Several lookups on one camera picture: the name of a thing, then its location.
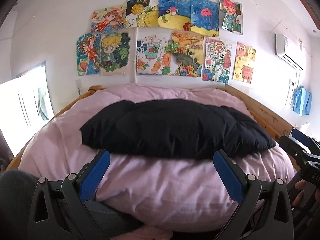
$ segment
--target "bed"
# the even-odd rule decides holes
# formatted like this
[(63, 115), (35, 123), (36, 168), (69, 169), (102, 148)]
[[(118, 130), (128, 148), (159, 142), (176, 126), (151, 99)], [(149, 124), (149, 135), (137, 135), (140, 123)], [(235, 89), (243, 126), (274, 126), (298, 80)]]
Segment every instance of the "bed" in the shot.
[[(281, 117), (228, 85), (223, 90), (165, 89), (136, 84), (107, 89), (93, 86), (35, 134), (8, 169), (20, 165), (19, 169), (36, 176), (63, 179), (71, 172), (78, 172), (96, 154), (81, 144), (79, 128), (86, 120), (120, 100), (141, 102), (170, 98), (233, 107), (253, 117), (275, 141), (289, 135), (292, 129)], [(288, 183), (295, 174), (288, 155), (278, 144), (261, 154), (234, 161), (246, 174), (253, 173), (262, 180), (282, 178)], [(174, 188), (178, 188), (179, 193), (173, 194)], [(126, 155), (112, 155), (96, 199), (151, 226), (181, 232), (219, 229), (237, 206), (209, 160), (158, 160)]]

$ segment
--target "landscape drawing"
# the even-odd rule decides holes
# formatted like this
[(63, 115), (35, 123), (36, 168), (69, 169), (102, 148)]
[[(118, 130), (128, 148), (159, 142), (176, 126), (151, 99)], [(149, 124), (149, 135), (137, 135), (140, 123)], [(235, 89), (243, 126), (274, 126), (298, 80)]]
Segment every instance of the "landscape drawing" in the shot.
[(255, 58), (255, 49), (238, 42), (233, 79), (251, 84)]
[(220, 9), (226, 16), (224, 17), (222, 29), (243, 34), (242, 4), (231, 0), (219, 0)]
[(82, 35), (77, 41), (78, 76), (100, 73), (100, 35)]
[(159, 0), (128, 0), (126, 28), (158, 26)]
[(191, 0), (190, 30), (204, 36), (219, 36), (219, 4), (209, 0)]
[(128, 73), (129, 42), (127, 32), (101, 35), (101, 76)]
[(126, 4), (95, 10), (92, 13), (91, 33), (102, 34), (125, 28)]
[(206, 38), (204, 81), (228, 83), (231, 68), (231, 44)]
[(171, 41), (156, 35), (137, 40), (137, 73), (170, 75)]
[(204, 37), (190, 32), (175, 31), (172, 33), (172, 55), (178, 64), (175, 76), (200, 77)]
[(190, 0), (159, 0), (160, 27), (190, 30)]

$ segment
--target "screw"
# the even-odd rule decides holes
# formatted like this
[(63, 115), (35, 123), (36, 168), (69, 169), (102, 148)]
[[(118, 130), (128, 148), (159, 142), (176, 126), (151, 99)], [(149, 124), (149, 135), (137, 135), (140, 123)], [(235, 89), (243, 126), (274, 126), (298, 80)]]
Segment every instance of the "screw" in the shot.
[(76, 175), (75, 173), (71, 173), (71, 174), (68, 175), (68, 179), (69, 179), (69, 180), (73, 180), (73, 179), (76, 178), (76, 176), (77, 176), (77, 175)]
[(41, 177), (41, 178), (38, 180), (38, 182), (41, 183), (41, 184), (44, 183), (44, 182), (45, 182), (45, 177)]
[(282, 185), (283, 184), (283, 180), (282, 179), (277, 179), (278, 184)]
[(248, 179), (254, 181), (256, 179), (256, 176), (254, 176), (253, 174), (249, 174)]

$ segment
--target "pink bedsheet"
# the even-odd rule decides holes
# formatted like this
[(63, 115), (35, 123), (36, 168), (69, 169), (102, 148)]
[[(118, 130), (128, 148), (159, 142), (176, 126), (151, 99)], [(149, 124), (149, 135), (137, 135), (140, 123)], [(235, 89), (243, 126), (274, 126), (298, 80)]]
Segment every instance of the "pink bedsheet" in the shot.
[[(79, 172), (96, 150), (81, 144), (80, 127), (105, 106), (120, 100), (184, 98), (202, 104), (233, 107), (250, 115), (245, 104), (216, 89), (169, 89), (129, 84), (113, 86), (78, 101), (42, 128), (26, 148), (19, 169), (49, 180)], [(291, 180), (295, 170), (278, 146), (234, 160), (260, 180)], [(142, 222), (185, 232), (221, 228), (235, 210), (212, 161), (167, 160), (112, 154), (96, 194), (98, 201)]]

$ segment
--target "curtain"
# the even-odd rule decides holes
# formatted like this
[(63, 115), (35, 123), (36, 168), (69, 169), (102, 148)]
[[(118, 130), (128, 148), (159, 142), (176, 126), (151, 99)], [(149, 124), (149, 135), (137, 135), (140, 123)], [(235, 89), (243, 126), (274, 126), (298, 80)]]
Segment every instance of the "curtain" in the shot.
[(13, 158), (14, 156), (0, 129), (0, 176), (5, 172), (5, 169)]

